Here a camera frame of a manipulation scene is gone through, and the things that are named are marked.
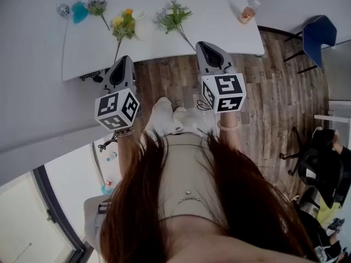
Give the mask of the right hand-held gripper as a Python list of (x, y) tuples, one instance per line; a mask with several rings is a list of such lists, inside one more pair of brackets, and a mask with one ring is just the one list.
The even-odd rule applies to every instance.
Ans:
[(239, 111), (246, 98), (242, 73), (234, 66), (231, 56), (220, 47), (200, 41), (196, 56), (201, 82), (201, 94), (214, 113)]

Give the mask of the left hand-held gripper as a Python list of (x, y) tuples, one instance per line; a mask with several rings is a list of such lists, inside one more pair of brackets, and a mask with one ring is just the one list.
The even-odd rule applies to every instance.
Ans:
[(134, 63), (125, 55), (103, 77), (103, 95), (94, 105), (95, 120), (109, 131), (131, 127), (140, 106), (136, 91)]

